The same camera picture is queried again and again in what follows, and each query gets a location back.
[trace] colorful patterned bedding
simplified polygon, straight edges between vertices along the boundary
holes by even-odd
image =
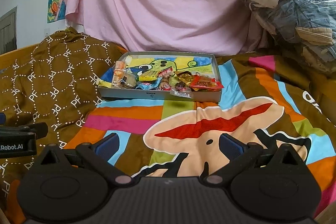
[[[336,128],[310,95],[309,79],[280,56],[217,61],[224,85],[218,104],[102,101],[65,148],[116,133],[117,141],[101,153],[110,164],[132,177],[174,177],[206,175],[226,165],[222,133],[265,148],[290,143],[323,191],[317,215],[336,199]]]

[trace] yellow snack package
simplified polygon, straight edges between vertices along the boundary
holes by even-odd
[[[148,70],[139,76],[139,81],[154,81],[158,78],[159,71]]]

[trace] pink patch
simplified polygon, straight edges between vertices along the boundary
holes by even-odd
[[[84,127],[98,130],[120,130],[134,134],[145,134],[146,131],[160,120],[142,120],[101,115],[89,115]]]
[[[275,72],[275,60],[274,55],[250,57],[249,61],[251,64],[264,68],[265,70],[270,70]]]
[[[336,181],[322,192],[322,198],[315,212],[314,218],[327,206],[336,200]]]

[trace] gray door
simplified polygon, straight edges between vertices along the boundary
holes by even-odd
[[[17,49],[16,7],[0,18],[0,54]]]

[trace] beige cartoon face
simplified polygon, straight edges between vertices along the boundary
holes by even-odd
[[[282,106],[267,97],[251,98],[228,110],[219,106],[198,108],[158,122],[145,133],[143,140],[157,151],[188,153],[178,176],[201,175],[205,162],[211,174],[229,162],[219,148],[221,134],[228,133],[242,143],[256,142],[265,147],[253,132],[268,128],[283,112]]]

